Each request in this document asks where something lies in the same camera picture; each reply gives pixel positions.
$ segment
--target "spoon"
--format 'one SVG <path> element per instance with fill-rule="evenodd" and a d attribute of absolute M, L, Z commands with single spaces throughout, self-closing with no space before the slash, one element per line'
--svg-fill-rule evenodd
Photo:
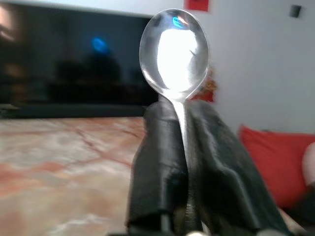
<path fill-rule="evenodd" d="M 179 9 L 162 11 L 149 21 L 144 30 L 139 57 L 148 84 L 174 106 L 188 175 L 191 176 L 185 102 L 198 91 L 208 75 L 210 55 L 205 33 L 190 13 Z M 187 208 L 193 201 L 190 195 Z"/>

